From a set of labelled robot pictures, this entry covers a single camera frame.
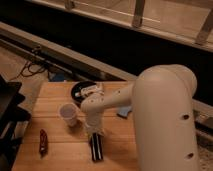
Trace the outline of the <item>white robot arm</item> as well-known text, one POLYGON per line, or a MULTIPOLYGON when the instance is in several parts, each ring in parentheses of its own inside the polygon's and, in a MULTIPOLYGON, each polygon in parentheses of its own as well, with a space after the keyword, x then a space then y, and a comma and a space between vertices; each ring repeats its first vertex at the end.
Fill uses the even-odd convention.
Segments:
POLYGON ((81 103, 86 127, 97 130, 107 108, 132 107, 140 171, 200 171, 193 95, 195 74, 183 65, 157 65, 134 83, 81 103))

